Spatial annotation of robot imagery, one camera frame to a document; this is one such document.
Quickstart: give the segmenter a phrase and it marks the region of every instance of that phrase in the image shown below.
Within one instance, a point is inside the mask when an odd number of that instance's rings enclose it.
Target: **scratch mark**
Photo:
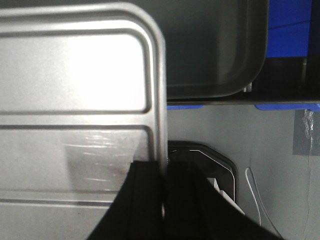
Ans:
[[[76,147],[76,148],[93,148],[93,149],[107,149],[107,148],[116,148],[117,146],[110,145],[78,145],[78,144],[64,144],[67,147]]]
[[[310,216],[310,188],[311,188],[311,162],[310,162],[310,155],[312,154],[313,147],[314,147],[314,137],[313,137],[313,132],[314,132],[314,112],[309,111],[309,110],[304,110],[304,117],[302,118],[304,126],[305,126],[305,137],[310,140],[310,149],[309,149],[309,156],[308,156],[308,176],[309,176],[309,181],[308,181],[308,192],[307,192],[307,207],[308,207],[308,213],[306,216],[305,220],[305,225],[303,229],[303,235],[305,235],[308,221],[309,221],[309,216]]]
[[[99,162],[94,163],[94,165],[106,166],[106,167],[112,166],[111,164],[104,164],[104,163],[99,163]]]
[[[101,156],[100,154],[92,153],[92,152],[84,152],[84,155],[90,155],[90,156]]]
[[[85,177],[84,179],[85,180],[90,180],[90,181],[97,181],[97,182],[111,182],[110,180],[100,179],[100,178]]]

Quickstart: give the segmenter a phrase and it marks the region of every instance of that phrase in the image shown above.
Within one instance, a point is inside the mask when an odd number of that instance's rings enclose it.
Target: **metal tray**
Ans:
[[[165,42],[129,3],[0,10],[0,239],[85,239],[167,163]]]

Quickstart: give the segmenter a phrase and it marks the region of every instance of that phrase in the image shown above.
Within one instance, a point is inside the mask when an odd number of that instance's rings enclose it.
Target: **blue plastic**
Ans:
[[[312,0],[270,0],[267,58],[308,54]]]
[[[167,106],[168,110],[184,110],[184,109],[200,109],[204,105],[177,105],[177,106]]]
[[[320,112],[320,104],[257,104],[255,107],[265,111],[308,109],[312,112]]]

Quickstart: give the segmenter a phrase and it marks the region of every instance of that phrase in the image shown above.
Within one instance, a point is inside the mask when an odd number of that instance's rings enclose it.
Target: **metal sheet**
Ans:
[[[129,3],[0,10],[1,239],[85,239],[133,160],[165,168],[164,46]]]

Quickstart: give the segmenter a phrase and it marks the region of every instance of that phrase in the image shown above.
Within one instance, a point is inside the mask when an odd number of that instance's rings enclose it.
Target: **dark tray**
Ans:
[[[130,0],[160,26],[166,42],[167,98],[241,91],[266,55],[267,0]]]

